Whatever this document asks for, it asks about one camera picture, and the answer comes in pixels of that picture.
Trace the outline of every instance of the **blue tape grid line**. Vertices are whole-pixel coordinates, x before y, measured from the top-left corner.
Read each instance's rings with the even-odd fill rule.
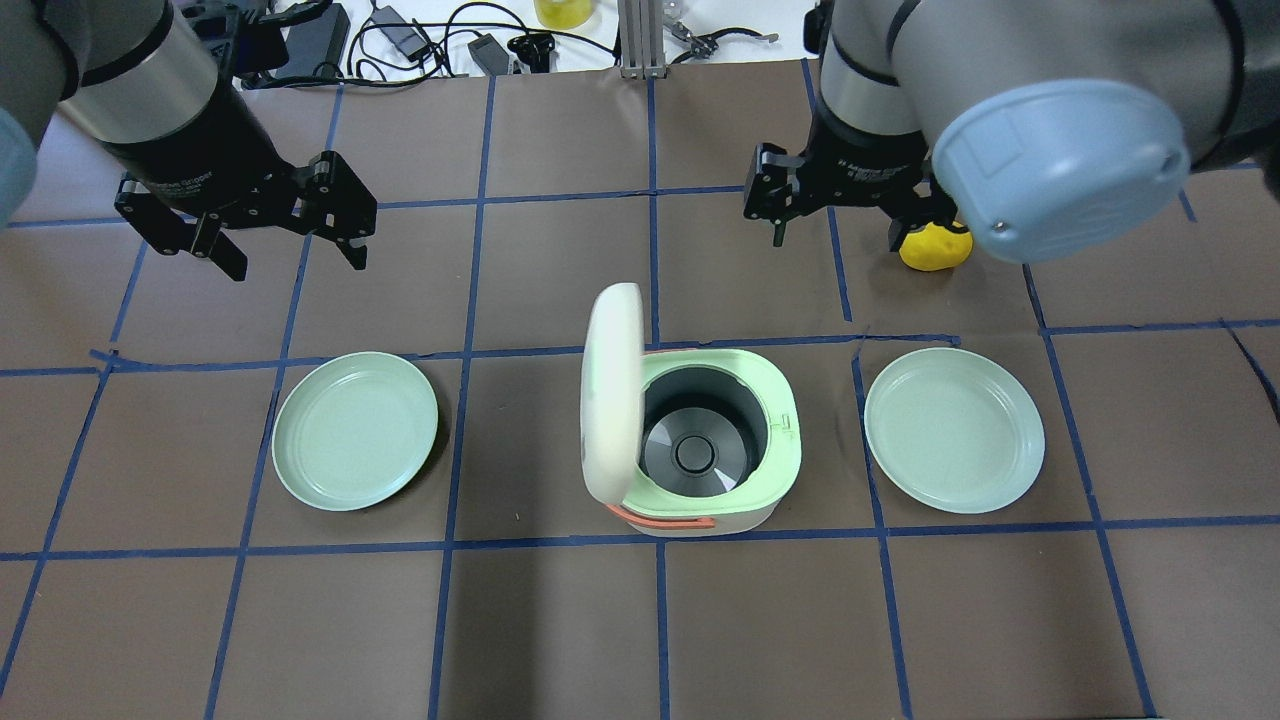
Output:
[[[645,123],[649,128],[649,332],[650,342],[662,342],[658,313],[658,97],[653,78],[645,81]]]
[[[645,81],[645,122],[649,132],[649,325],[650,341],[662,347],[659,324],[659,237],[658,237],[658,87],[654,78]],[[658,607],[658,708],[662,720],[671,720],[671,662],[667,657],[667,544],[654,548]]]
[[[867,442],[867,388],[863,383],[863,359],[854,357],[854,395],[858,398],[858,423],[863,434],[863,461],[867,466],[867,489],[872,500],[872,516],[876,521],[877,541],[881,555],[881,580],[884,584],[884,609],[888,614],[890,643],[893,647],[893,670],[897,674],[897,696],[902,706],[902,717],[913,720],[911,689],[906,675],[906,655],[902,650],[902,625],[897,616],[897,591],[893,587],[893,564],[888,552],[888,530],[884,527],[884,509],[881,506],[879,491],[876,488],[876,471],[872,466],[870,443]]]
[[[806,91],[810,96],[810,104],[814,102],[813,96],[813,81],[812,73],[809,72],[808,64],[803,63],[803,73],[806,82]],[[868,479],[870,483],[870,493],[873,501],[873,512],[877,519],[877,525],[873,528],[828,528],[828,529],[804,529],[804,530],[753,530],[748,533],[741,533],[730,537],[716,537],[716,538],[652,538],[648,536],[571,536],[571,537],[544,537],[544,538],[506,538],[506,539],[492,539],[492,541],[456,541],[454,539],[454,521],[457,511],[457,495],[458,495],[458,482],[461,470],[461,451],[462,451],[462,430],[463,419],[466,413],[466,391],[470,377],[470,360],[476,357],[525,357],[525,356],[538,356],[538,355],[571,355],[580,354],[582,351],[581,346],[564,346],[564,347],[541,347],[541,348],[511,348],[511,350],[489,350],[489,351],[475,351],[472,346],[474,338],[474,320],[475,320],[475,296],[479,282],[479,260],[480,260],[480,232],[483,220],[483,206],[485,204],[515,204],[515,202],[550,202],[550,201],[568,201],[568,200],[595,200],[595,199],[614,199],[614,197],[636,197],[646,196],[650,199],[650,290],[653,296],[653,329],[654,329],[654,342],[650,343],[652,350],[658,348],[680,348],[680,347],[721,347],[721,346],[736,346],[736,347],[762,347],[762,346],[776,346],[776,345],[814,345],[814,343],[840,343],[840,342],[854,342],[860,340],[905,340],[905,341],[945,341],[951,345],[959,345],[959,337],[945,336],[945,334],[915,334],[915,336],[868,336],[868,334],[840,334],[840,336],[804,336],[804,337],[786,337],[786,338],[746,338],[746,340],[722,340],[714,342],[659,342],[658,336],[658,255],[657,255],[657,199],[664,195],[695,195],[695,193],[730,193],[741,192],[741,186],[712,186],[712,187],[673,187],[673,188],[659,188],[657,186],[657,123],[655,123],[655,101],[653,94],[653,83],[649,83],[649,104],[648,104],[648,120],[649,120],[649,152],[650,152],[650,182],[649,187],[645,190],[635,191],[618,191],[618,192],[584,192],[584,193],[559,193],[559,195],[527,195],[527,196],[509,196],[509,197],[485,197],[484,187],[485,178],[488,173],[488,143],[492,133],[492,114],[493,114],[493,97],[494,97],[494,83],[490,79],[489,97],[486,105],[485,117],[485,146],[481,159],[481,179],[477,197],[475,199],[458,199],[458,200],[430,200],[430,201],[410,201],[410,202],[388,202],[380,204],[380,209],[396,210],[402,208],[431,208],[431,206],[476,206],[476,237],[475,249],[472,254],[472,283],[471,283],[471,297],[468,302],[468,318],[467,318],[467,347],[463,351],[449,351],[449,352],[435,352],[426,355],[404,355],[410,360],[462,360],[463,361],[463,374],[462,374],[462,387],[460,391],[460,407],[457,424],[457,443],[454,447],[452,478],[451,478],[451,497],[449,497],[449,510],[448,510],[448,523],[445,530],[445,539],[443,541],[422,541],[422,542],[402,542],[402,543],[355,543],[355,544],[320,544],[320,546],[265,546],[265,547],[252,547],[248,544],[248,538],[251,536],[252,516],[256,510],[257,492],[261,486],[261,477],[265,470],[265,452],[269,445],[270,428],[274,423],[274,414],[279,404],[279,393],[283,384],[283,370],[288,366],[298,365],[316,365],[329,360],[330,357],[288,357],[288,343],[292,336],[293,319],[296,316],[297,304],[302,287],[302,278],[306,266],[306,259],[310,251],[310,237],[303,242],[302,255],[300,258],[298,275],[294,283],[294,292],[291,301],[289,319],[287,322],[285,336],[282,340],[282,352],[278,360],[264,360],[264,361],[250,361],[250,363],[224,363],[224,364],[174,364],[174,365],[161,365],[161,364],[147,364],[134,360],[128,360],[119,357],[118,355],[93,351],[91,355],[104,364],[104,368],[92,366],[70,366],[70,368],[35,368],[35,369],[8,369],[0,370],[0,378],[4,377],[41,377],[41,375],[70,375],[70,374],[97,374],[99,384],[95,392],[93,400],[86,414],[86,420],[82,425],[81,436],[77,439],[76,450],[73,451],[72,459],[68,462],[68,470],[64,477],[63,486],[60,487],[59,500],[55,505],[54,516],[50,519],[50,525],[46,532],[45,546],[41,551],[35,552],[0,552],[0,561],[35,561],[36,568],[32,573],[31,582],[28,584],[28,592],[24,598],[22,610],[19,611],[19,619],[10,639],[4,665],[0,667],[0,694],[4,692],[5,683],[8,682],[9,674],[13,669],[14,657],[20,642],[22,630],[29,616],[31,607],[33,603],[35,591],[38,585],[44,566],[49,560],[110,560],[110,559],[127,559],[127,557],[236,557],[237,569],[233,575],[232,591],[228,598],[227,615],[224,618],[223,635],[219,643],[218,659],[215,662],[215,675],[211,678],[209,703],[206,706],[206,717],[211,717],[214,705],[216,702],[216,693],[219,689],[221,666],[225,661],[227,644],[229,642],[229,633],[234,618],[236,598],[238,596],[239,580],[243,574],[244,559],[248,556],[296,556],[296,555],[338,555],[338,553],[365,553],[365,552],[420,552],[420,551],[443,551],[448,559],[444,564],[442,583],[440,583],[440,612],[438,614],[438,632],[436,632],[436,648],[433,664],[433,678],[431,678],[431,716],[438,715],[438,701],[439,701],[439,674],[443,660],[443,634],[444,634],[444,611],[447,610],[448,600],[448,578],[449,568],[452,565],[452,553],[454,551],[485,551],[485,550],[509,550],[509,548],[529,548],[529,547],[582,547],[582,546],[600,546],[600,544],[655,544],[658,571],[659,571],[659,588],[658,588],[658,602],[659,602],[659,664],[660,664],[660,705],[663,711],[663,717],[669,717],[669,683],[668,683],[668,669],[667,669],[667,655],[666,655],[666,544],[668,542],[753,542],[753,541],[787,541],[787,539],[822,539],[822,538],[878,538],[881,542],[881,560],[882,560],[882,573],[886,589],[886,605],[890,612],[891,634],[893,639],[895,648],[895,667],[899,671],[899,689],[901,694],[901,702],[904,714],[910,717],[910,693],[906,682],[906,667],[901,647],[901,633],[899,628],[899,620],[896,614],[896,598],[895,589],[892,585],[892,569],[890,565],[888,547],[886,539],[890,537],[936,537],[936,536],[961,536],[961,534],[992,534],[992,533],[1039,533],[1039,532],[1094,532],[1098,534],[1100,550],[1103,553],[1103,560],[1107,566],[1108,582],[1111,583],[1112,596],[1116,601],[1117,615],[1120,616],[1121,628],[1125,633],[1126,647],[1130,653],[1130,661],[1134,664],[1135,679],[1139,685],[1139,693],[1143,700],[1144,710],[1148,715],[1153,715],[1153,703],[1151,701],[1149,689],[1147,688],[1144,675],[1142,671],[1140,657],[1138,656],[1137,644],[1133,639],[1132,628],[1128,621],[1128,614],[1124,607],[1123,593],[1120,592],[1119,578],[1114,562],[1111,560],[1110,546],[1106,539],[1106,530],[1133,530],[1133,529],[1157,529],[1157,528],[1206,528],[1206,527],[1236,527],[1236,525],[1275,525],[1280,524],[1280,515],[1242,515],[1242,516],[1207,516],[1207,518],[1155,518],[1155,519],[1129,519],[1129,520],[1105,520],[1097,506],[1097,500],[1092,493],[1092,480],[1088,477],[1087,468],[1084,466],[1083,447],[1079,443],[1079,436],[1075,429],[1074,416],[1070,414],[1069,400],[1066,397],[1065,383],[1061,379],[1061,370],[1056,363],[1056,352],[1052,347],[1052,337],[1059,334],[1088,334],[1088,333],[1120,333],[1120,332],[1171,332],[1171,331],[1197,331],[1197,329],[1222,329],[1222,328],[1244,328],[1244,327],[1280,327],[1280,319],[1260,319],[1260,320],[1215,320],[1215,322],[1202,322],[1202,323],[1165,323],[1165,324],[1151,324],[1151,325],[1089,325],[1089,327],[1047,327],[1043,318],[1043,311],[1039,305],[1038,296],[1034,291],[1034,282],[1030,277],[1030,270],[1024,268],[1025,279],[1028,283],[1028,292],[1032,297],[1033,306],[1036,309],[1037,319],[1039,320],[1041,334],[1044,338],[1046,351],[1050,354],[1051,368],[1055,373],[1055,382],[1059,384],[1060,398],[1064,404],[1064,411],[1068,415],[1069,429],[1073,438],[1074,450],[1076,452],[1078,462],[1082,468],[1082,482],[1084,483],[1087,495],[1089,497],[1091,507],[1091,521],[1076,521],[1076,523],[1032,523],[1032,524],[997,524],[997,525],[933,525],[933,527],[915,527],[915,528],[888,528],[884,525],[883,514],[879,506],[879,498],[876,489],[874,477],[870,474],[869,456],[868,461]],[[330,117],[329,135],[326,141],[326,147],[333,146],[333,138],[337,132],[339,111],[342,104],[342,91],[339,90],[334,100],[334,110]],[[1180,201],[1187,211],[1188,219],[1196,222],[1194,210],[1190,206],[1189,199],[1183,193]],[[840,252],[840,237],[838,228],[835,222],[835,215],[828,210],[828,225],[832,232],[832,252],[833,259],[837,264],[837,282],[840,282],[841,288],[841,304],[845,311],[846,320],[850,319],[851,313],[849,310],[847,288],[845,286],[844,273],[841,272],[842,255]],[[36,222],[17,222],[10,223],[9,227],[13,228],[44,228],[44,227],[68,227],[68,225],[97,225],[97,224],[116,224],[123,223],[120,218],[88,218],[88,219],[67,219],[67,220],[36,220]],[[129,301],[133,296],[138,275],[142,269],[143,258],[146,254],[146,246],[141,245],[138,255],[134,260],[133,272],[129,278],[129,283],[125,288],[124,296],[122,299],[122,305],[119,314],[116,316],[115,325],[111,332],[111,341],[116,341],[124,324]],[[56,532],[58,521],[60,520],[63,505],[65,503],[67,496],[70,489],[70,483],[74,478],[76,466],[79,461],[79,454],[83,448],[84,439],[90,430],[92,418],[96,414],[99,402],[101,400],[102,392],[105,389],[108,378],[114,373],[146,373],[146,372],[211,372],[211,370],[239,370],[239,369],[264,369],[274,368],[276,369],[276,383],[273,391],[271,402],[269,405],[268,420],[264,427],[264,439],[262,446],[260,446],[259,462],[255,469],[255,477],[251,486],[251,495],[248,500],[248,506],[246,509],[246,521],[242,528],[241,544],[238,547],[204,547],[204,548],[137,548],[137,550],[90,550],[90,551],[54,551],[51,550],[52,538]],[[855,386],[859,392],[860,411],[861,405],[865,402],[865,396],[861,388],[861,374],[860,374],[860,361],[854,361],[855,373]]]
[[[667,653],[667,542],[654,538],[654,575],[658,585],[658,715],[671,720],[671,660]]]
[[[1023,265],[1023,277],[1027,281],[1027,296],[1032,301],[1036,319],[1041,329],[1044,329],[1044,311],[1041,306],[1039,293],[1036,291],[1036,278],[1032,269]],[[1075,452],[1075,464],[1080,471],[1080,483],[1084,496],[1089,503],[1089,515],[1093,519],[1094,534],[1098,539],[1098,550],[1102,555],[1102,564],[1106,569],[1107,583],[1111,585],[1111,598],[1115,602],[1116,619],[1120,623],[1120,632],[1124,635],[1125,650],[1129,652],[1129,664],[1133,669],[1134,682],[1138,685],[1138,697],[1142,700],[1142,710],[1147,717],[1156,716],[1156,703],[1147,684],[1147,671],[1143,669],[1142,653],[1138,650],[1138,641],[1129,621],[1129,609],[1124,600],[1124,589],[1120,587],[1120,574],[1116,571],[1115,557],[1111,555],[1111,541],[1107,538],[1107,528],[1102,518],[1102,509],[1093,492],[1093,478],[1089,475],[1089,464],[1084,457],[1084,443],[1080,441],[1079,428],[1075,424],[1075,414],[1071,410],[1071,398],[1066,391],[1066,380],[1062,377],[1062,368],[1057,360],[1057,350],[1053,347],[1053,336],[1042,333],[1044,352],[1048,355],[1050,370],[1053,373],[1053,384],[1057,386],[1057,397],[1062,405],[1062,414],[1066,419],[1068,434],[1071,437],[1071,448]]]
[[[138,275],[142,274],[142,261],[147,258],[147,242],[138,243],[138,255],[133,259],[133,272],[129,273],[129,284],[124,287],[124,297],[120,299],[120,311],[115,314],[115,325],[111,327],[111,345],[120,340],[120,331],[124,329],[124,315],[129,311],[129,301],[133,300],[133,288],[138,286]]]
[[[476,296],[480,291],[480,256],[484,231],[485,188],[489,183],[489,149],[493,138],[493,105],[497,78],[489,78],[489,92],[485,99],[484,140],[480,146],[480,182],[476,188],[475,238],[471,249],[471,288],[467,296],[467,328],[462,356],[462,377],[458,387],[458,409],[454,424],[453,464],[449,471],[449,506],[444,523],[444,548],[440,564],[440,594],[435,610],[435,647],[431,651],[431,676],[428,702],[428,717],[439,716],[440,678],[444,665],[444,633],[448,626],[449,580],[453,571],[454,537],[458,519],[458,492],[462,479],[462,448],[466,441],[467,396],[471,384],[471,350],[475,346]]]
[[[1198,223],[1199,220],[1196,219],[1196,209],[1192,208],[1192,200],[1190,197],[1187,197],[1185,190],[1178,191],[1178,201],[1183,204],[1183,213],[1187,213],[1187,219],[1193,223]]]
[[[1280,515],[1220,515],[1203,518],[1134,518],[1128,520],[1103,520],[1107,530],[1158,530],[1181,528],[1239,528],[1258,525],[1280,525]],[[655,538],[643,534],[626,536],[559,536],[531,538],[495,538],[483,541],[461,541],[452,543],[454,552],[484,552],[489,550],[521,550],[540,547],[598,547],[614,544],[658,544],[681,542],[781,542],[813,539],[869,539],[882,534],[890,538],[956,537],[956,536],[1002,536],[1034,533],[1082,533],[1094,532],[1093,520],[1062,520],[1052,523],[998,523],[975,525],[915,525],[870,528],[805,528],[794,530],[750,530],[733,536],[709,538]],[[445,541],[406,541],[370,542],[337,544],[273,544],[250,546],[244,553],[250,557],[302,556],[302,555],[364,555],[393,552],[431,552],[443,551]],[[31,562],[41,557],[46,560],[123,560],[129,557],[236,557],[239,547],[163,547],[163,548],[116,548],[116,550],[51,550],[49,552],[0,552],[0,562]]]
[[[9,648],[5,651],[4,665],[0,666],[0,697],[4,696],[5,684],[9,682],[9,673],[13,671],[13,661],[18,656],[18,644],[22,642],[22,633],[27,628],[27,618],[31,616],[31,606],[36,600],[36,588],[40,587],[40,578],[45,573],[49,562],[49,551],[54,547],[54,536],[58,534],[58,523],[63,518],[63,507],[67,505],[67,496],[72,489],[72,480],[76,478],[76,468],[79,465],[81,452],[84,450],[84,441],[88,438],[88,429],[93,424],[99,404],[102,401],[102,392],[106,391],[106,380],[111,374],[111,365],[99,373],[97,389],[93,391],[93,400],[88,404],[84,414],[84,423],[81,425],[79,436],[72,450],[72,457],[67,462],[67,473],[63,475],[63,484],[58,488],[58,501],[54,503],[54,512],[49,518],[49,527],[45,529],[45,542],[41,544],[40,556],[36,559],[36,568],[32,570],[31,582],[27,583],[27,594],[22,600],[22,609],[18,611],[18,621],[14,624],[13,637],[9,639]]]
[[[808,60],[800,60],[800,72],[804,74],[804,91],[809,97],[809,110],[818,106],[818,95],[813,87],[813,72]],[[840,290],[840,311],[844,313],[845,322],[854,322],[854,313],[849,306],[849,283],[845,279],[845,255],[840,247],[840,225],[836,223],[836,209],[827,208],[827,229],[831,233],[831,258],[836,264],[836,287]]]
[[[333,138],[338,132],[338,115],[342,111],[343,88],[339,86],[333,99],[333,111],[329,115],[329,132],[325,137],[325,150],[333,150]],[[209,696],[205,701],[205,720],[212,720],[218,707],[218,693],[221,689],[223,667],[227,664],[227,648],[230,644],[232,628],[236,623],[236,607],[239,601],[241,582],[244,578],[244,562],[248,559],[250,538],[253,533],[253,518],[257,512],[259,491],[262,487],[262,474],[266,471],[266,455],[271,447],[271,430],[275,415],[280,407],[280,392],[284,388],[284,361],[289,356],[293,342],[293,327],[298,316],[298,304],[302,300],[302,283],[306,279],[307,259],[311,255],[311,234],[302,238],[302,251],[298,255],[298,270],[293,279],[293,293],[289,297],[289,314],[284,320],[284,333],[280,337],[279,364],[275,368],[275,382],[271,400],[268,404],[266,419],[262,423],[262,439],[259,443],[257,462],[253,468],[253,482],[250,484],[248,501],[244,509],[244,524],[241,528],[239,547],[236,552],[236,569],[232,573],[232,585],[227,594],[227,611],[223,615],[223,629],[218,638],[218,652],[214,656],[214,671],[209,679]]]

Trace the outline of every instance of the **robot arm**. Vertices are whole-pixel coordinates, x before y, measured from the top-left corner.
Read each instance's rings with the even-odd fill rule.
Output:
[[[333,241],[364,269],[374,196],[337,152],[284,161],[230,85],[283,64],[279,26],[328,4],[264,15],[202,0],[180,13],[169,0],[0,3],[0,223],[29,192],[60,102],[128,170],[115,208],[157,252],[207,258],[241,281],[247,259],[223,231],[279,225]]]
[[[774,245],[827,205],[881,208],[891,245],[952,227],[959,209],[989,254],[1046,260],[1146,222],[1189,172],[1249,155],[1280,199],[1272,0],[828,8],[809,143],[797,156],[762,143],[748,177],[744,215],[772,222]],[[914,190],[924,178],[929,197]]]

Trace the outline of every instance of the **light blue joint cap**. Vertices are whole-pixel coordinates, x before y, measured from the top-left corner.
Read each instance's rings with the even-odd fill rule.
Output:
[[[1105,79],[988,97],[933,145],[933,172],[978,245],[1009,263],[1062,258],[1140,225],[1189,170],[1169,105]]]
[[[36,183],[36,146],[18,120],[0,108],[0,229]]]

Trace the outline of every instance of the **plate rim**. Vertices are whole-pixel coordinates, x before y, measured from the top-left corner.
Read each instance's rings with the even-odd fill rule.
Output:
[[[1025,482],[1023,482],[1018,475],[1015,475],[1014,479],[1016,482],[1011,480],[1009,483],[998,486],[1001,491],[1005,489],[1009,491],[1009,492],[1000,492],[998,502],[988,501],[982,505],[964,506],[961,503],[954,503],[947,500],[931,496],[918,489],[911,483],[893,477],[893,473],[891,473],[888,468],[884,466],[884,462],[881,460],[882,454],[879,452],[879,450],[877,450],[876,432],[867,423],[867,418],[870,416],[872,414],[873,398],[882,397],[884,392],[887,392],[882,389],[879,393],[877,393],[876,388],[881,383],[882,378],[890,377],[890,370],[892,370],[895,365],[909,364],[911,361],[909,359],[911,359],[913,356],[919,356],[922,354],[941,355],[943,352],[947,354],[948,356],[955,356],[952,354],[961,354],[964,356],[978,359],[980,365],[987,368],[988,370],[993,370],[997,378],[1004,375],[1005,378],[1011,380],[1012,387],[1005,387],[1005,391],[1006,392],[1016,391],[1020,396],[1027,398],[1027,402],[1029,402],[1030,407],[1034,410],[1033,414],[1025,418],[1028,421],[1033,419],[1036,423],[1034,429],[1030,430],[1032,436],[1036,439],[1036,445],[1038,446],[1034,452],[1036,455],[1034,471],[1028,473]],[[891,380],[886,382],[890,387],[896,387],[897,384]],[[1011,421],[1014,421],[1015,425],[1020,425],[1020,423],[1018,421],[1019,419],[1021,419],[1020,416],[1015,416],[1015,414],[1009,410],[1006,410],[1006,415],[1011,419]],[[913,350],[911,352],[901,355],[896,357],[892,363],[886,365],[884,369],[881,370],[879,374],[876,377],[876,379],[872,380],[870,387],[867,389],[865,404],[863,407],[863,430],[867,434],[867,447],[870,451],[872,457],[876,460],[876,464],[881,468],[881,470],[884,473],[884,477],[887,477],[890,482],[892,482],[895,486],[897,486],[899,489],[901,489],[908,496],[910,496],[911,498],[916,500],[923,505],[927,505],[936,510],[942,510],[945,512],[954,512],[957,515],[980,515],[983,512],[993,512],[996,510],[1007,507],[1009,505],[1016,502],[1019,498],[1027,495],[1027,492],[1032,488],[1032,486],[1036,484],[1036,480],[1039,478],[1041,470],[1043,470],[1044,466],[1044,454],[1047,450],[1047,441],[1044,438],[1044,420],[1041,416],[1039,407],[1036,405],[1036,400],[1030,396],[1030,392],[1027,391],[1027,387],[1021,383],[1021,380],[1019,380],[1012,373],[1010,373],[1007,369],[1005,369],[1001,364],[996,363],[995,360],[960,347],[923,347],[920,350]]]
[[[361,357],[378,357],[380,360],[389,357],[389,359],[394,359],[398,363],[402,363],[402,364],[408,365],[410,368],[412,368],[413,372],[416,373],[416,375],[419,378],[421,378],[421,383],[419,383],[419,382],[415,380],[415,382],[412,382],[412,386],[422,388],[424,397],[429,398],[431,406],[435,409],[435,416],[431,419],[433,424],[435,425],[435,430],[431,433],[430,439],[424,446],[424,450],[421,452],[421,460],[417,460],[417,456],[415,455],[413,464],[416,465],[416,469],[415,469],[413,473],[408,473],[407,477],[404,477],[403,479],[397,478],[396,482],[385,483],[384,487],[380,487],[379,492],[371,493],[370,496],[367,496],[367,498],[361,498],[361,500],[356,501],[355,503],[330,503],[330,505],[323,505],[321,503],[321,505],[317,505],[317,503],[311,502],[310,500],[307,500],[305,497],[301,497],[294,491],[294,488],[292,487],[291,480],[285,478],[287,474],[285,474],[285,471],[282,468],[282,464],[280,464],[280,460],[279,460],[279,456],[278,456],[279,451],[276,450],[276,447],[278,447],[276,439],[278,439],[280,428],[285,424],[285,423],[282,421],[282,419],[287,418],[285,411],[289,407],[289,401],[293,400],[294,395],[300,389],[302,389],[305,386],[307,386],[308,380],[316,382],[316,380],[314,380],[314,378],[323,369],[325,369],[325,368],[330,366],[330,365],[335,365],[335,364],[342,363],[342,361],[351,361],[353,359],[358,360]],[[339,356],[337,356],[337,357],[334,357],[332,360],[321,363],[320,365],[317,365],[314,369],[311,369],[310,373],[307,373],[301,380],[298,380],[298,384],[293,386],[293,389],[291,389],[289,395],[285,396],[284,402],[280,404],[280,410],[275,414],[275,420],[271,424],[271,465],[275,468],[275,477],[280,480],[280,484],[284,486],[284,489],[289,495],[292,495],[300,502],[302,502],[302,503],[305,503],[305,505],[307,505],[310,507],[315,507],[316,510],[326,510],[326,511],[330,511],[330,512],[346,512],[346,511],[351,511],[351,510],[362,510],[365,507],[370,507],[370,506],[378,505],[379,502],[387,500],[388,497],[390,497],[390,496],[396,495],[397,492],[399,492],[401,489],[403,489],[404,486],[407,486],[408,482],[413,479],[413,477],[417,474],[417,470],[421,469],[422,464],[426,462],[426,459],[431,455],[431,450],[435,448],[436,437],[440,434],[440,418],[439,418],[439,413],[440,413],[440,404],[439,404],[439,398],[435,395],[435,386],[431,384],[430,378],[428,378],[426,374],[422,373],[422,370],[420,370],[416,365],[413,365],[412,363],[410,363],[404,357],[401,357],[399,355],[393,355],[390,352],[381,352],[381,351],[376,351],[376,350],[364,350],[364,351],[358,351],[358,352],[348,352],[346,355],[339,355]],[[297,482],[306,483],[306,480],[297,480]],[[312,486],[310,483],[306,483],[306,484],[308,484],[308,487],[312,487],[312,488],[315,487],[315,486]],[[317,491],[317,495],[321,496],[321,497],[329,497],[329,496],[325,496],[325,493],[319,492],[319,491]]]

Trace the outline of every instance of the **metal frame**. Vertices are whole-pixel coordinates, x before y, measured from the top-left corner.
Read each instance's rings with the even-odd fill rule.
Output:
[[[667,77],[660,0],[618,0],[618,42],[622,77]]]

